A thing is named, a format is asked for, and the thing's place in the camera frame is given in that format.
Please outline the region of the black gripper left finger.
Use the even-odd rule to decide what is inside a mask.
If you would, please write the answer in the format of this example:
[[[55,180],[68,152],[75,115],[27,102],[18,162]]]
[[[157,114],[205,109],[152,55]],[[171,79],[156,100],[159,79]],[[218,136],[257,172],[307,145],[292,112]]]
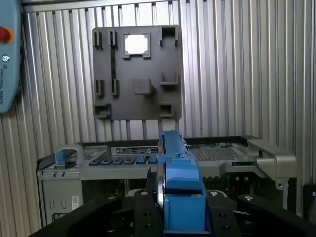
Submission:
[[[151,192],[101,195],[32,234],[34,237],[161,237]]]

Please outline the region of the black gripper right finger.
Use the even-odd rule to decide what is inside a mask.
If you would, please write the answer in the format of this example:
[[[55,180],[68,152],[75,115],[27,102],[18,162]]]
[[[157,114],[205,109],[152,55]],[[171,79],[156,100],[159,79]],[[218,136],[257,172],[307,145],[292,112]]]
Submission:
[[[209,194],[209,232],[212,237],[314,237],[316,226],[289,210],[256,195],[236,201]]]

